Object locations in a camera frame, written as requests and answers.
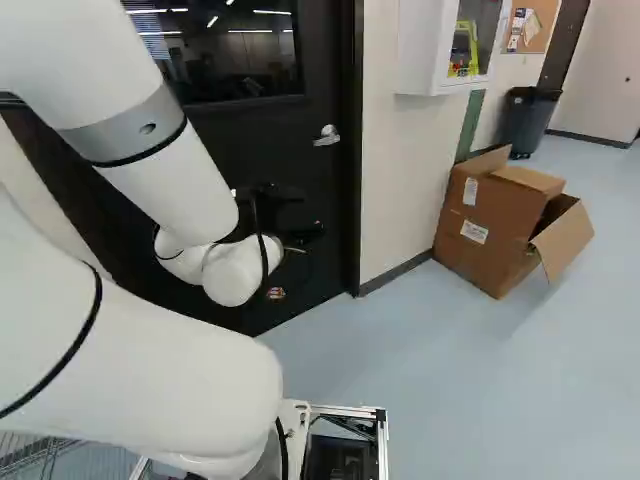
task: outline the wire mesh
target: wire mesh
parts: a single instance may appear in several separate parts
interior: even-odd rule
[[[0,480],[129,480],[138,460],[121,447],[0,432]]]

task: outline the silver band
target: silver band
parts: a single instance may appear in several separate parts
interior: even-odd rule
[[[139,155],[171,137],[181,126],[184,112],[162,84],[144,102],[101,122],[58,130],[80,155],[94,163],[110,163]]]

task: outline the corkboard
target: corkboard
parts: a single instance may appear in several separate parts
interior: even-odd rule
[[[511,37],[511,25],[517,8],[533,8],[540,20],[541,30],[531,39],[529,45],[524,44],[524,34],[520,35],[516,52],[512,53],[545,53],[553,32],[553,25],[558,12],[559,0],[513,0],[509,23],[505,31],[502,52],[507,53],[507,44]]]

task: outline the door handle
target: door handle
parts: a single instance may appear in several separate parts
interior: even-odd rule
[[[340,141],[340,134],[335,125],[329,123],[322,127],[320,138],[313,141],[314,147],[326,147]]]

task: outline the bulletin board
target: bulletin board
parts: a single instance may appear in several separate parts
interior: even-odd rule
[[[502,52],[545,53],[559,1],[513,0]]]

